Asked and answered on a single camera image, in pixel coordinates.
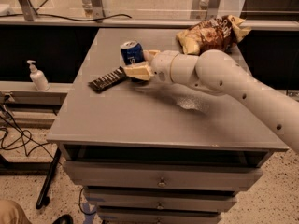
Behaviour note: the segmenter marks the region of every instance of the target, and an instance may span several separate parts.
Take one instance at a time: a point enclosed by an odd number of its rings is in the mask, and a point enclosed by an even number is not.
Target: khaki pants
[[[31,224],[22,208],[10,200],[0,200],[1,224]]]

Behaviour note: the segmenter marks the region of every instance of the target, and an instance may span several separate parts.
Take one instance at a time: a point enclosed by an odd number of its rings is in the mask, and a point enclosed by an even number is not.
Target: pump bottle
[[[28,60],[27,63],[29,64],[29,68],[31,71],[30,78],[36,85],[36,89],[38,91],[46,91],[49,88],[49,83],[44,75],[44,73],[40,70],[37,70],[36,66],[34,65],[36,61]]]

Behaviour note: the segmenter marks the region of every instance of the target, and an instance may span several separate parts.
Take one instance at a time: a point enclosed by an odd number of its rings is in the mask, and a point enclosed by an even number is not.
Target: soda can
[[[136,41],[127,41],[121,45],[121,55],[126,65],[144,62],[143,49]]]

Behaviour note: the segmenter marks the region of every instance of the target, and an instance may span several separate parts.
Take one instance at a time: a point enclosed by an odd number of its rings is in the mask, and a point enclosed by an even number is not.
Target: drawer
[[[221,220],[217,214],[199,212],[166,212],[149,210],[131,210],[101,208],[97,209],[98,216],[109,223],[153,223],[153,224],[216,224]]]
[[[225,192],[158,191],[136,189],[85,189],[86,200],[97,206],[147,208],[156,210],[186,210],[226,212],[236,198]]]
[[[76,185],[147,189],[241,191],[263,174],[256,168],[66,161],[64,170]]]

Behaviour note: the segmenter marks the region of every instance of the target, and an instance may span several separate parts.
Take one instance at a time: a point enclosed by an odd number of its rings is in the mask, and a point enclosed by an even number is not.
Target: gray tabletop
[[[234,98],[171,84],[125,81],[101,94],[88,82],[123,65],[120,44],[178,50],[178,30],[100,29],[48,140],[128,147],[286,150],[286,145]],[[234,58],[240,60],[238,49]]]

